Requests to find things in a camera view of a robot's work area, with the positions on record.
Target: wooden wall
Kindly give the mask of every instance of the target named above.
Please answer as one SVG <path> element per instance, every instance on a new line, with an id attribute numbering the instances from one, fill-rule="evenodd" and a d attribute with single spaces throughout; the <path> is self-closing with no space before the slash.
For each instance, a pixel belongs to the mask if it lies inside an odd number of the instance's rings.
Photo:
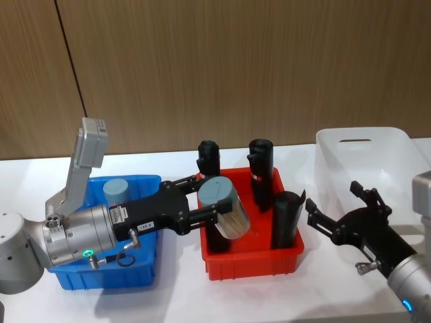
<path id="1" fill-rule="evenodd" d="M 0 158 L 70 155 L 84 116 L 52 0 L 0 1 Z"/>
<path id="2" fill-rule="evenodd" d="M 203 139 L 222 147 L 244 147 L 256 137 L 310 143 L 329 127 L 392 126 L 431 136 L 431 1 L 58 0 L 58 6 L 86 112 L 106 120 L 111 153 L 195 149 Z M 51 24 L 57 24 L 51 37 L 60 38 L 59 23 Z M 65 59 L 64 43 L 56 44 Z M 55 82 L 63 91 L 53 92 L 66 102 L 56 107 L 64 120 L 79 114 L 79 102 L 70 67 L 60 70 L 66 84 Z M 32 79 L 46 87 L 41 76 Z M 24 151 L 28 145 L 22 143 Z M 42 152 L 70 153 L 60 146 Z"/>

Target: cable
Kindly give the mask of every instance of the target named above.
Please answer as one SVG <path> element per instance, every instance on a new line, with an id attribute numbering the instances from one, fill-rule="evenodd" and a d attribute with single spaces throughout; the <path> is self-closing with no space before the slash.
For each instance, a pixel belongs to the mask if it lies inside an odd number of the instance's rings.
<path id="1" fill-rule="evenodd" d="M 120 261 L 120 259 L 123 258 L 130 258 L 131 261 L 128 263 L 123 263 Z M 117 264 L 121 267 L 130 267 L 132 264 L 134 264 L 136 262 L 136 258 L 134 255 L 132 254 L 125 254 L 122 250 L 117 254 L 117 256 L 115 257 L 115 261 L 117 262 Z"/>

